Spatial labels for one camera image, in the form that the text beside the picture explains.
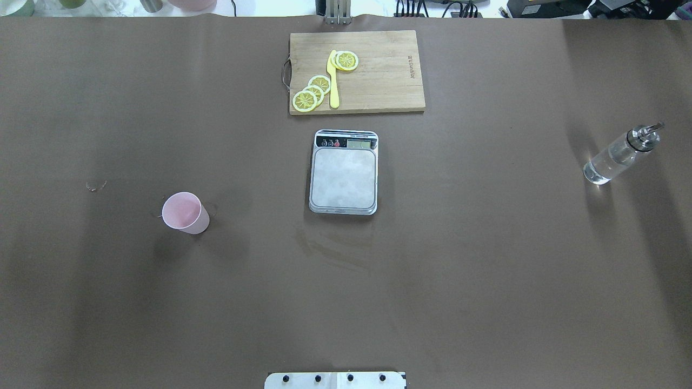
yellow plastic knife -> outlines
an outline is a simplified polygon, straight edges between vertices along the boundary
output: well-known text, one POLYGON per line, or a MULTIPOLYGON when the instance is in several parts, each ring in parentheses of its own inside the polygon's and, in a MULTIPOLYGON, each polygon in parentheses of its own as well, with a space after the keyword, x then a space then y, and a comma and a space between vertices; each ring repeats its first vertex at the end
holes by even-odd
POLYGON ((329 91, 329 106, 332 108, 339 108, 339 90, 336 86, 336 67, 332 63, 331 59, 336 55, 336 50, 332 50, 327 58, 327 73, 331 78, 331 90, 329 91))

digital kitchen scale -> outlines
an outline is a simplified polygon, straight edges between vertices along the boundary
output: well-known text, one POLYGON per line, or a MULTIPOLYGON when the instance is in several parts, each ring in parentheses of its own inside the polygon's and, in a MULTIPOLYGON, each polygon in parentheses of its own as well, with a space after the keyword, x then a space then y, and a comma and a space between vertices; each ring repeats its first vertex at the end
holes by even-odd
POLYGON ((371 131, 315 133, 309 207, 317 213, 372 215, 377 210, 377 147, 371 131))

plastic cup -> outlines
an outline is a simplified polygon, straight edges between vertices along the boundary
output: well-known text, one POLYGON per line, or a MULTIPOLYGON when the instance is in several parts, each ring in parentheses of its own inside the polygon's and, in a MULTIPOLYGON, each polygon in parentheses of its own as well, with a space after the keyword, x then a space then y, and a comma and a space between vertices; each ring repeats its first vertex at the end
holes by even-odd
POLYGON ((179 192, 166 200, 161 210, 166 226, 188 234, 199 234, 209 227, 209 214, 199 198, 179 192))

brown tablecloth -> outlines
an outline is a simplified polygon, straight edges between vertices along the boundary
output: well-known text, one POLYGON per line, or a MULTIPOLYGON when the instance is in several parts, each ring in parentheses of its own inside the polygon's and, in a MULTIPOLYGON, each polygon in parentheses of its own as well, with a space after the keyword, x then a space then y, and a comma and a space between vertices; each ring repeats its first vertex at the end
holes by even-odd
POLYGON ((691 58, 685 21, 2 18, 0 386, 690 388, 691 58), (395 29, 424 114, 289 116, 289 33, 395 29), (379 134, 373 217, 307 208, 322 128, 379 134))

black device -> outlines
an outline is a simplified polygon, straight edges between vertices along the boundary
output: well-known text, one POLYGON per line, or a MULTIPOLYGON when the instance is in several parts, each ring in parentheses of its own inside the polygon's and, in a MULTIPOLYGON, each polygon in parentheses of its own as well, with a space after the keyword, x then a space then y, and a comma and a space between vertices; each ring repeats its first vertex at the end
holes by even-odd
POLYGON ((508 0, 512 17, 549 19, 583 14, 591 0, 508 0))
POLYGON ((667 19, 683 0, 596 0, 589 13, 597 19, 667 19))

